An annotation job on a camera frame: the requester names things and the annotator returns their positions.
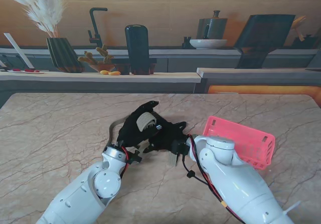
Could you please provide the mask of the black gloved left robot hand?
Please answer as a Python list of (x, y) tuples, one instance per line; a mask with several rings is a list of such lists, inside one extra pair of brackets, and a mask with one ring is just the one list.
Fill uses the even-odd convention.
[(153, 108), (158, 104), (159, 102), (154, 100), (144, 103), (126, 118), (122, 128), (118, 132), (116, 141), (118, 146), (134, 147), (158, 132), (156, 126), (147, 127), (141, 132), (136, 123), (137, 119), (143, 113), (151, 113)]

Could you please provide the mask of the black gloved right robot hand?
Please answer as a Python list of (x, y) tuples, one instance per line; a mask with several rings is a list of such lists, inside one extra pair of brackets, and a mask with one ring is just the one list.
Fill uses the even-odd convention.
[(157, 119), (157, 124), (161, 125), (162, 128), (148, 140), (149, 146), (143, 152), (168, 150), (173, 154), (186, 155), (190, 149), (186, 144), (188, 135), (183, 133), (187, 123), (173, 124), (165, 119)]

